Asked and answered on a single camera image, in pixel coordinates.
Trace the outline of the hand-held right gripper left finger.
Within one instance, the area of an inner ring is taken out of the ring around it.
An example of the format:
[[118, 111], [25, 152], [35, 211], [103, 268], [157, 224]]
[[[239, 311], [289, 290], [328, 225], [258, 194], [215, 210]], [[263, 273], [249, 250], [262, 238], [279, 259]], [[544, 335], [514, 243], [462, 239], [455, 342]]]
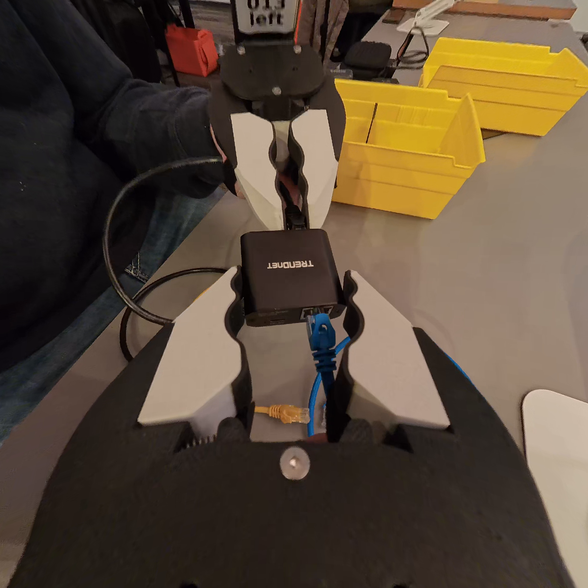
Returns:
[[174, 321], [138, 423], [189, 423], [195, 435], [215, 435], [239, 418], [251, 430], [252, 378], [244, 344], [242, 271], [228, 269]]

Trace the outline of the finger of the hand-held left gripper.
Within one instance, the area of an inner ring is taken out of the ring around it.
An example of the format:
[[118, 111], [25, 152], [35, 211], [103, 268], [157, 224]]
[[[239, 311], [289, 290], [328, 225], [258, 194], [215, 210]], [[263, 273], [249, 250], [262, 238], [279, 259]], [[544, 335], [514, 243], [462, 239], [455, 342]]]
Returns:
[[307, 225], [320, 229], [330, 210], [338, 168], [326, 110], [308, 109], [290, 122], [289, 154], [298, 166]]
[[277, 187], [277, 170], [271, 158], [275, 130], [250, 112], [231, 114], [236, 151], [234, 171], [256, 218], [269, 231], [285, 228], [282, 198]]

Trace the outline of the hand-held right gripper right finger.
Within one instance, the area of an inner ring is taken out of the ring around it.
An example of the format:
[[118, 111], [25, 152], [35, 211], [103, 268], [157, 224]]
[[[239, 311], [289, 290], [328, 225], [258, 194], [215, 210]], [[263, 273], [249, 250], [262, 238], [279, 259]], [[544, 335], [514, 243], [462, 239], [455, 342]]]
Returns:
[[411, 322], [356, 270], [343, 280], [342, 351], [327, 395], [326, 431], [342, 433], [353, 419], [445, 430], [450, 420]]

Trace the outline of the black network switch box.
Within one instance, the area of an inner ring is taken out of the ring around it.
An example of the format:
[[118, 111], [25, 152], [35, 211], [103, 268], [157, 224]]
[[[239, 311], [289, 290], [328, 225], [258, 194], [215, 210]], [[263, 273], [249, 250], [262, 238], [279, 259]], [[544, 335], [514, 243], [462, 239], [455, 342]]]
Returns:
[[341, 280], [326, 231], [247, 232], [240, 237], [242, 298], [246, 325], [304, 322], [345, 309]]

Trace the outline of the person's left forearm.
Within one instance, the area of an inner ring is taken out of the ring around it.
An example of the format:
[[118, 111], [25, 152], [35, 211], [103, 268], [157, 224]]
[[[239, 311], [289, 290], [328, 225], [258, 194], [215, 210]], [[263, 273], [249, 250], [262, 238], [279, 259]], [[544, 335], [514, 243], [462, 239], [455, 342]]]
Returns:
[[104, 119], [102, 140], [136, 174], [179, 160], [220, 158], [209, 99], [197, 86], [128, 81]]

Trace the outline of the person's left hand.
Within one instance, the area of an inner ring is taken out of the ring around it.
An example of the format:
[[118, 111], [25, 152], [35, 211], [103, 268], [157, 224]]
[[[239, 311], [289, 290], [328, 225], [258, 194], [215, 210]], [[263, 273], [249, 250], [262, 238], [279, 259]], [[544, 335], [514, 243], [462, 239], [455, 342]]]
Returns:
[[226, 161], [227, 157], [226, 157], [226, 155], [225, 155], [225, 153], [224, 153], [224, 151], [223, 151], [223, 149], [222, 149], [219, 141], [217, 140], [217, 137], [216, 137], [216, 135], [214, 133], [214, 129], [212, 127], [212, 124], [210, 124], [209, 129], [210, 129], [210, 135], [212, 137], [212, 141], [215, 144], [215, 147], [216, 147], [216, 149], [217, 149], [217, 151], [218, 151], [218, 153], [219, 153], [219, 155], [220, 155], [220, 157], [222, 159], [222, 162], [224, 163]]

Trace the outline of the red bag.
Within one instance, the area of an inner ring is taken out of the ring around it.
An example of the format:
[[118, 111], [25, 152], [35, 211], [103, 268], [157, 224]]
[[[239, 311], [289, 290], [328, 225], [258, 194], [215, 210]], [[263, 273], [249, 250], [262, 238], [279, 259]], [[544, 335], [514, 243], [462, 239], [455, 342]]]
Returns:
[[169, 24], [165, 36], [176, 71], [208, 77], [217, 70], [219, 55], [210, 30]]

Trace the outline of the yellow plastic bin with divider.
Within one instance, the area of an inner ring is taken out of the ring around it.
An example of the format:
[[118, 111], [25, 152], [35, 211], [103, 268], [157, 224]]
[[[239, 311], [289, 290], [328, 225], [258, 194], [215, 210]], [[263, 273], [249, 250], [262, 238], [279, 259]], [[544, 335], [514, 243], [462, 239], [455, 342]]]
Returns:
[[346, 114], [333, 202], [436, 219], [485, 162], [469, 94], [335, 80]]

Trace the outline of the black pouch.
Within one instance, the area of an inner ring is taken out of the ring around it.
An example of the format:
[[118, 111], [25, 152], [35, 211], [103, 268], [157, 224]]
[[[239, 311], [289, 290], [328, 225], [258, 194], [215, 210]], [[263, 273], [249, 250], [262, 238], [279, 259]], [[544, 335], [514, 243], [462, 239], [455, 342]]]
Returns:
[[391, 56], [392, 48], [387, 43], [359, 41], [351, 45], [343, 62], [351, 69], [383, 70]]

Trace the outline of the person's blue jeans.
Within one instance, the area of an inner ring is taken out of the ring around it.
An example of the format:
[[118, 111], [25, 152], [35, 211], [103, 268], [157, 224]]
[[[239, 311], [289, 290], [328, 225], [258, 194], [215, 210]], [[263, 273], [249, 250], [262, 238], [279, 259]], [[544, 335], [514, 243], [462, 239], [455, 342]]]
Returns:
[[[136, 294], [225, 194], [159, 196], [141, 248], [119, 277], [128, 295]], [[1, 443], [76, 363], [123, 309], [112, 286], [96, 298], [53, 340], [1, 371]]]

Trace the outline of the white metal stand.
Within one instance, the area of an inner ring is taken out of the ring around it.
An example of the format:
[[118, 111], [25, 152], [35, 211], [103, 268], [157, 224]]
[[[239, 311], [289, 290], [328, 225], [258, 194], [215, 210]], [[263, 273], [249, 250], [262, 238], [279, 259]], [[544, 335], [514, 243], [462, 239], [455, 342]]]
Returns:
[[415, 18], [402, 22], [396, 30], [402, 33], [419, 33], [425, 36], [439, 36], [449, 25], [437, 17], [451, 9], [456, 1], [433, 1], [416, 12]]

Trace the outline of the person in dark sweater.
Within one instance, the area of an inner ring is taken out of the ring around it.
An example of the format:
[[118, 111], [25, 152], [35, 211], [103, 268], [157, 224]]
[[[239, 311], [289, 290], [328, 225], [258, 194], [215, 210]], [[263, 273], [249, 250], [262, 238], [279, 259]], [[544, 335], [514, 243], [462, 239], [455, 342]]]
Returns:
[[109, 286], [105, 218], [136, 173], [102, 132], [131, 80], [69, 1], [1, 1], [1, 371]]

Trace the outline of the light wooden table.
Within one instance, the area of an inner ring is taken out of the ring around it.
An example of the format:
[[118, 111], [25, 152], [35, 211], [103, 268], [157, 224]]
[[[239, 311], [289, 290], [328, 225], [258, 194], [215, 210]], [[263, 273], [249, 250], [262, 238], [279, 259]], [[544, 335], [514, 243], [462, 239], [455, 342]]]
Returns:
[[449, 13], [533, 20], [572, 19], [577, 10], [574, 1], [455, 1]]

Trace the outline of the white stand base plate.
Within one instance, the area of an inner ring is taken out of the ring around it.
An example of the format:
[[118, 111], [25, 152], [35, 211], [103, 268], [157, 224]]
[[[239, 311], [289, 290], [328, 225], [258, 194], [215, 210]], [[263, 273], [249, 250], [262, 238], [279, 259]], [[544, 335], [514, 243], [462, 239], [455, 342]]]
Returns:
[[547, 389], [522, 403], [527, 465], [576, 587], [587, 587], [587, 403]]

